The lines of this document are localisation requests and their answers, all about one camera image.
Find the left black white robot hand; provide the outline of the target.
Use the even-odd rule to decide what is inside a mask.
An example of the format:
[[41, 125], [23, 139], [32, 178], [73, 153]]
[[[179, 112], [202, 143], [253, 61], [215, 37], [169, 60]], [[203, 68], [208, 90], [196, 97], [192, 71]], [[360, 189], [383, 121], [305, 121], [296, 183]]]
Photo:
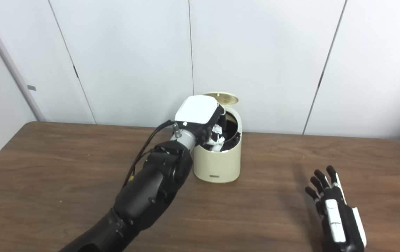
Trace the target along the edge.
[[219, 102], [204, 95], [189, 96], [176, 112], [171, 140], [178, 141], [188, 150], [203, 146], [220, 153], [225, 142], [227, 114]]

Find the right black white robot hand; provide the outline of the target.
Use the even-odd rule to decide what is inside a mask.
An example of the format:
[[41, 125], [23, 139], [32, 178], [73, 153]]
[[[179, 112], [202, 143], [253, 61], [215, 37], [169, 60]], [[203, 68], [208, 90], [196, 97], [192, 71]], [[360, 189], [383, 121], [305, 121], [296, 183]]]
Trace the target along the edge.
[[324, 252], [364, 252], [366, 233], [357, 207], [350, 207], [336, 169], [326, 167], [328, 176], [316, 169], [310, 182], [315, 188], [305, 187], [313, 199], [321, 219]]

